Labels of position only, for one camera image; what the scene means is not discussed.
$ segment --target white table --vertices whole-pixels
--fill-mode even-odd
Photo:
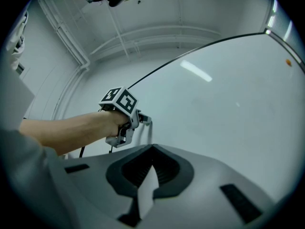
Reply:
[[[205,79],[181,64],[196,66]],[[192,52],[131,92],[140,100],[138,108],[152,117],[152,135],[140,126],[132,144],[115,151],[152,142],[210,156],[274,201],[298,180],[304,162],[305,75],[270,36],[231,39]]]

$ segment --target black and white marker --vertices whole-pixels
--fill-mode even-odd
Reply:
[[[125,87],[110,89],[99,102],[99,105],[104,111],[116,110],[128,117],[128,123],[119,129],[117,137],[106,138],[106,143],[115,148],[130,144],[132,142],[134,130],[139,127],[139,124],[150,124],[152,121],[150,117],[142,114],[141,111],[136,108],[138,100]]]

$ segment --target black slot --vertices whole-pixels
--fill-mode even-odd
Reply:
[[[245,224],[258,218],[262,213],[254,204],[233,184],[220,187]]]
[[[73,173],[73,172],[88,169],[88,168],[89,168],[88,165],[82,164],[82,165],[67,167],[67,168],[65,168],[65,170],[69,174],[69,173]]]
[[[21,75],[21,73],[24,71],[24,67],[19,63],[16,69],[16,72]]]
[[[175,178],[180,170],[177,161],[163,154],[157,148],[151,147],[129,163],[123,165],[122,174],[132,184],[139,187],[152,166],[156,170],[160,186]]]
[[[118,220],[130,227],[136,227],[138,225],[138,223],[141,221],[138,207],[138,199],[134,198],[132,200],[132,205],[129,209],[128,214],[120,216]]]

